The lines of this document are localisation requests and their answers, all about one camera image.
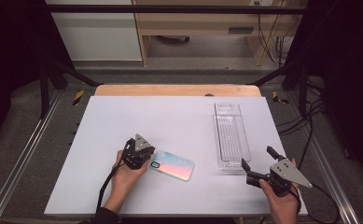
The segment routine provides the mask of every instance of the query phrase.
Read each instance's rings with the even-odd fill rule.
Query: white tabletop
[[[92,96],[50,196],[46,215],[92,216],[100,187],[117,151],[140,133],[156,149],[195,162],[188,182],[149,170],[139,179],[120,213],[124,217],[238,217],[269,214],[261,189],[246,176],[220,171],[216,159],[214,103],[240,105],[252,171],[267,174],[286,155],[263,97]],[[103,201],[109,195],[107,187]],[[301,215],[306,215],[302,201]]]

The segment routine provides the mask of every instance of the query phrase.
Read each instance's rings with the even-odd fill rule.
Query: gray floor
[[[136,64],[112,63],[79,67],[81,73],[105,83],[233,83],[245,84],[267,75],[276,65],[269,59],[266,64],[256,67],[244,44],[243,38],[194,37],[187,44],[167,44],[154,39],[147,67]],[[94,88],[67,76],[70,84],[62,91],[59,105],[42,135],[34,154],[11,195],[2,214],[4,218],[29,218],[42,220],[64,220],[46,217],[43,211],[51,189],[62,169],[68,149],[72,143],[77,124],[80,122],[89,96]],[[290,100],[295,92],[284,92],[277,84],[281,77],[260,88],[267,97],[276,124],[293,120],[298,116],[291,104],[272,100],[272,92],[279,98]],[[72,105],[79,90],[85,94],[78,105]],[[40,113],[39,83],[33,82],[15,91],[12,107],[0,129],[0,189],[17,163]],[[309,92],[308,100],[318,97]],[[333,168],[347,199],[353,206],[360,223],[363,223],[363,168],[358,161],[346,159],[331,121],[325,113],[314,116],[314,136],[317,138],[329,164]],[[282,143],[288,157],[300,159],[306,143],[303,130],[282,135]],[[315,184],[325,187],[317,162],[309,148],[301,171]],[[309,214],[321,220],[331,221],[335,214],[330,201],[322,193],[313,189],[302,189]],[[300,222],[312,222],[308,217],[300,217]],[[258,223],[258,217],[248,217],[244,223]]]

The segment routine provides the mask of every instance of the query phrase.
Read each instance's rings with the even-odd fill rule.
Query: transparent plastic tray
[[[242,158],[251,161],[251,157],[239,105],[215,103],[214,124],[218,168],[242,172]]]

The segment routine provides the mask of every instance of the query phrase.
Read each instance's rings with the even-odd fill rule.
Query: person's hand
[[[118,151],[117,160],[114,163],[114,168],[122,156],[122,150]],[[148,161],[138,170],[132,170],[127,165],[121,165],[111,180],[111,194],[105,202],[105,208],[115,213],[119,213],[126,197],[132,191],[138,178],[143,175],[148,167]]]
[[[295,159],[292,159],[292,164],[296,165]],[[277,197],[273,192],[272,187],[263,179],[259,180],[260,187],[268,198],[271,208],[271,215],[276,224],[293,224],[297,223],[298,200],[290,193],[284,197]],[[298,185],[292,184],[291,191],[297,194]]]

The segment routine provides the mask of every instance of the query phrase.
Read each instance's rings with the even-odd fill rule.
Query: white cabinet
[[[46,0],[53,5],[131,5],[128,0]],[[141,61],[132,13],[52,13],[73,61]]]

